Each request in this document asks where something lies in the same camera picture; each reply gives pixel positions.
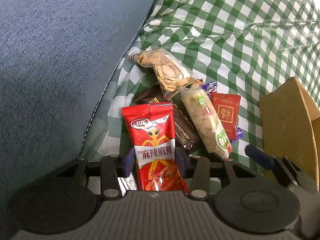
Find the long beige snack packet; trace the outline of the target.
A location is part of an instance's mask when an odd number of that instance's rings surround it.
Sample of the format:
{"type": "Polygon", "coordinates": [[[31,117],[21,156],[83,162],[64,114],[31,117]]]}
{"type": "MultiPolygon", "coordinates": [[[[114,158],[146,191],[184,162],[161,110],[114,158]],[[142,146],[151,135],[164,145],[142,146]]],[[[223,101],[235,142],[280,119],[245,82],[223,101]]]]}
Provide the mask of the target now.
{"type": "Polygon", "coordinates": [[[182,87],[181,99],[208,153],[228,158],[232,146],[207,93],[198,85],[182,87]]]}

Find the dark brown chocolate bar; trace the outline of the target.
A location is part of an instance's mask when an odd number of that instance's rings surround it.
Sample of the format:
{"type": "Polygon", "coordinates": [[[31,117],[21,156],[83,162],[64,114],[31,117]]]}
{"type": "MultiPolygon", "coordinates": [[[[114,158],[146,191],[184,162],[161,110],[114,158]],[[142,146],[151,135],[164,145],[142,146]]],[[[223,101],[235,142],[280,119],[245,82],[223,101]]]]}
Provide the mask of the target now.
{"type": "Polygon", "coordinates": [[[176,94],[172,99],[167,100],[163,97],[160,86],[155,85],[136,95],[133,101],[136,104],[171,102],[174,108],[175,138],[178,144],[183,146],[189,154],[196,151],[200,143],[200,136],[181,100],[180,94],[176,94]]]}

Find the blue sofa cushion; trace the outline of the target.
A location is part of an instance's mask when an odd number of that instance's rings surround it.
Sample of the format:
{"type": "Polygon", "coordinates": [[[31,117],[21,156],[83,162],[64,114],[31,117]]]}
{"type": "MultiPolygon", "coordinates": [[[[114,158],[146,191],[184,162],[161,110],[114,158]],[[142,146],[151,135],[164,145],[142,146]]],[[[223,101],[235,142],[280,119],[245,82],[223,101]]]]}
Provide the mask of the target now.
{"type": "Polygon", "coordinates": [[[12,195],[75,159],[155,0],[1,0],[1,239],[12,195]]]}

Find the green white checkered cloth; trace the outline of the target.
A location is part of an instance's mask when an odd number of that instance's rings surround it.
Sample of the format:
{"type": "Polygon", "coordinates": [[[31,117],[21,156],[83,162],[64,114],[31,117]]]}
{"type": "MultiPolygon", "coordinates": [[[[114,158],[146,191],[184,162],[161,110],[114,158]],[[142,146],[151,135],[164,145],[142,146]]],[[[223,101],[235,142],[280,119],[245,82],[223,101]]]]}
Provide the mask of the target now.
{"type": "Polygon", "coordinates": [[[124,51],[90,119],[80,155],[124,155],[130,137],[121,110],[156,84],[154,72],[128,59],[162,47],[219,93],[239,94],[239,127],[231,157],[261,172],[246,145],[263,146],[259,101],[295,77],[319,103],[319,0],[157,0],[150,18],[124,51]]]}

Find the purple candy wrapper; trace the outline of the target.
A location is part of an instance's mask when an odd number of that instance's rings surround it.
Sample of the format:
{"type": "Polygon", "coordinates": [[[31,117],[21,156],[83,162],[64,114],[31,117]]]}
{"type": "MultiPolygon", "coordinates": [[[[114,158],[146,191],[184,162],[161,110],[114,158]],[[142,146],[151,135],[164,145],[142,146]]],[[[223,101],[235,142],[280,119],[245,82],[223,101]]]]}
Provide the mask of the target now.
{"type": "MultiPolygon", "coordinates": [[[[204,84],[201,86],[202,89],[204,89],[204,91],[207,93],[207,95],[209,96],[211,102],[212,102],[212,92],[217,92],[217,82],[216,81],[211,81],[207,84],[204,84]]],[[[237,132],[237,139],[240,139],[243,136],[243,131],[241,130],[241,128],[238,126],[236,126],[236,132],[237,132]]]]}

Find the brown cardboard box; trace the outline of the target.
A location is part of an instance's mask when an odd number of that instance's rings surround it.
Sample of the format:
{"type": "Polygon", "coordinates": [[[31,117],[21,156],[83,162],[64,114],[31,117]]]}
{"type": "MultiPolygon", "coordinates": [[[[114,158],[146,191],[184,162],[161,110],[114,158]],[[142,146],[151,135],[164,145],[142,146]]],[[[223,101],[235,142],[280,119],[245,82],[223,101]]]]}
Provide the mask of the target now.
{"type": "Polygon", "coordinates": [[[288,157],[316,183],[319,191],[319,107],[291,77],[259,101],[264,152],[288,157]]]}

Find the red spicy snack packet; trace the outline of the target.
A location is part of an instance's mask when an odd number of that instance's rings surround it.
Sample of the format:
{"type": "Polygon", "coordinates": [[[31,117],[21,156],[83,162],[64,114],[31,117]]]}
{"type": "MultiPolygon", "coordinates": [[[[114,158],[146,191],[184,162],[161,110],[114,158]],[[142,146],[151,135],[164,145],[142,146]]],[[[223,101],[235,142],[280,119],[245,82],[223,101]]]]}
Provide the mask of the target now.
{"type": "Polygon", "coordinates": [[[175,160],[173,105],[169,102],[122,108],[136,156],[139,189],[142,191],[182,191],[188,186],[175,160]]]}

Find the clear bag of biscuits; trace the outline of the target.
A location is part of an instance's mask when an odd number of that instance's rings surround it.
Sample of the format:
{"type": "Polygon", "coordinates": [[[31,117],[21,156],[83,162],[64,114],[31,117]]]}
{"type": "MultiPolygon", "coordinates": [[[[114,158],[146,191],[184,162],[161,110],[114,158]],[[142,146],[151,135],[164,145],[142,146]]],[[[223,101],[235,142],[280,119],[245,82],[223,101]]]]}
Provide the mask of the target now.
{"type": "Polygon", "coordinates": [[[202,81],[185,64],[163,48],[138,51],[130,54],[129,60],[144,68],[154,70],[166,100],[174,97],[181,88],[202,81]]]}

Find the red square snack packet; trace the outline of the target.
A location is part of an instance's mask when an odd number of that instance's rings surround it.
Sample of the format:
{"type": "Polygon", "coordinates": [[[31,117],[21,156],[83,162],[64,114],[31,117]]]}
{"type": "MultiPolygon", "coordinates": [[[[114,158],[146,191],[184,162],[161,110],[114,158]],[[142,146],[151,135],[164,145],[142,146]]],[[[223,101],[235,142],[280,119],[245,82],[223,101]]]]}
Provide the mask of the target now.
{"type": "Polygon", "coordinates": [[[212,104],[217,115],[231,140],[237,139],[236,126],[241,96],[212,92],[212,104]]]}

